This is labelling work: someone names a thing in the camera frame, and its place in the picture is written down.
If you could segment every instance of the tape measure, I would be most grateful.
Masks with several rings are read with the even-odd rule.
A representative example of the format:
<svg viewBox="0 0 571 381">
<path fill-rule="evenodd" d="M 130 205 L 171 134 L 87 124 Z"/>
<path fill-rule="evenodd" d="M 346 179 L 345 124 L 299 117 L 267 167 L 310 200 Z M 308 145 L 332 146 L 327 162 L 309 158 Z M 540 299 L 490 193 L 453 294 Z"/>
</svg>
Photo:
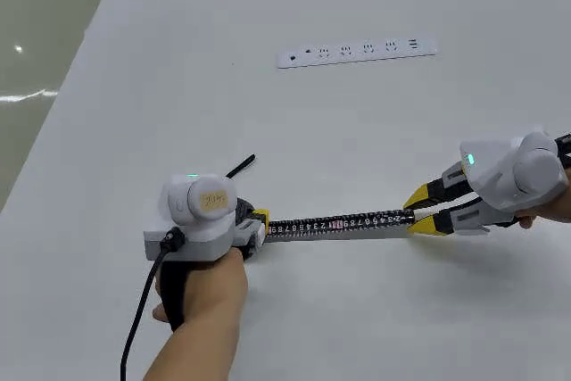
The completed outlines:
<svg viewBox="0 0 571 381">
<path fill-rule="evenodd" d="M 323 235 L 380 228 L 402 227 L 415 222 L 412 210 L 372 211 L 326 218 L 274 220 L 269 223 L 265 243 L 312 241 Z"/>
</svg>

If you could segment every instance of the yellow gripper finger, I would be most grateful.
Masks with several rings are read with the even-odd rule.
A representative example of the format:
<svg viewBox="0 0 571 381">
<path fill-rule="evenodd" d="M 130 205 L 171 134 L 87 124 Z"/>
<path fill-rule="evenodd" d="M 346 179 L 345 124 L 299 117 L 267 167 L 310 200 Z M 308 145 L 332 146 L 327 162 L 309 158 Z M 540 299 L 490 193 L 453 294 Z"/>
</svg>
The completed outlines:
<svg viewBox="0 0 571 381">
<path fill-rule="evenodd" d="M 428 195 L 428 184 L 425 183 L 419 189 L 415 191 L 415 193 L 407 200 L 404 204 L 404 209 L 412 209 L 415 210 L 417 208 L 421 208 L 421 206 L 425 206 L 427 203 L 431 203 L 432 200 Z"/>
<path fill-rule="evenodd" d="M 447 236 L 453 231 L 450 214 L 441 211 L 410 225 L 407 230 L 412 234 L 425 234 L 428 236 Z"/>
</svg>

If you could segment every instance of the white table surface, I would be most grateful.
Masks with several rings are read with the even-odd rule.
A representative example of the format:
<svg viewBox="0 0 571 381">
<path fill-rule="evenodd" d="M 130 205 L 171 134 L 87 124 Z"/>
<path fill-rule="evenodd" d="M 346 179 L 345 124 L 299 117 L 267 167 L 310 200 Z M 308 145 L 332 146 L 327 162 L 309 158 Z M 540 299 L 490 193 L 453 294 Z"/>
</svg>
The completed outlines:
<svg viewBox="0 0 571 381">
<path fill-rule="evenodd" d="M 239 193 L 274 219 L 388 210 L 461 139 L 568 132 L 569 29 L 569 0 L 103 0 L 2 212 L 0 378 L 118 378 L 171 173 L 254 152 Z M 440 53 L 275 68 L 408 35 Z M 270 244 L 231 379 L 570 379 L 570 233 Z M 156 302 L 128 379 L 169 335 Z"/>
</svg>

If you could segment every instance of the white power strip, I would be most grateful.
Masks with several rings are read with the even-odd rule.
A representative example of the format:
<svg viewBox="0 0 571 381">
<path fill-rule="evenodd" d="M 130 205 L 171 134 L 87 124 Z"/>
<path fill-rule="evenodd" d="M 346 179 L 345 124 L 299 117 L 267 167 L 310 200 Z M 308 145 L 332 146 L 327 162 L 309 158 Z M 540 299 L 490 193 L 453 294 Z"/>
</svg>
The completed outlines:
<svg viewBox="0 0 571 381">
<path fill-rule="evenodd" d="M 392 58 L 435 55 L 436 43 L 432 39 L 411 37 L 386 39 L 382 42 L 360 41 L 341 45 L 305 46 L 285 51 L 277 56 L 279 69 L 322 66 L 339 62 L 369 62 Z"/>
</svg>

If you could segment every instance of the black cable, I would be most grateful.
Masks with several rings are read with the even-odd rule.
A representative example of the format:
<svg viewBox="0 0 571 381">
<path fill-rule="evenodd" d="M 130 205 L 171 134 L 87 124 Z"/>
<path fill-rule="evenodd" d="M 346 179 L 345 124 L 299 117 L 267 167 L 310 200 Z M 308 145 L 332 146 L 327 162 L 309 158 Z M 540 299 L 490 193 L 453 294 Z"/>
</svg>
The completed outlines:
<svg viewBox="0 0 571 381">
<path fill-rule="evenodd" d="M 120 364 L 120 381 L 125 381 L 127 379 L 127 358 L 128 352 L 133 344 L 133 339 L 135 338 L 135 333 L 141 321 L 141 316 L 143 315 L 143 310 L 145 309 L 146 299 L 149 296 L 149 290 L 151 290 L 151 285 L 153 284 L 153 279 L 157 270 L 161 266 L 162 260 L 168 253 L 176 252 L 185 243 L 185 235 L 179 229 L 174 227 L 171 229 L 167 235 L 161 240 L 161 252 L 154 260 L 153 266 L 149 271 L 149 275 L 146 276 L 145 287 L 143 287 L 143 292 L 141 293 L 141 299 L 139 300 L 139 305 L 137 306 L 137 312 L 135 313 L 135 319 L 131 325 L 131 330 L 128 332 L 127 341 L 125 343 L 125 348 L 123 349 L 123 355 L 121 356 Z"/>
<path fill-rule="evenodd" d="M 253 153 L 251 154 L 248 158 L 246 158 L 245 160 L 243 160 L 242 162 L 240 162 L 238 164 L 238 166 L 233 169 L 232 171 L 230 171 L 226 177 L 227 178 L 232 178 L 234 177 L 236 174 L 238 174 L 240 171 L 242 171 L 243 169 L 245 169 L 247 166 L 249 166 L 254 160 L 256 159 L 256 155 Z"/>
</svg>

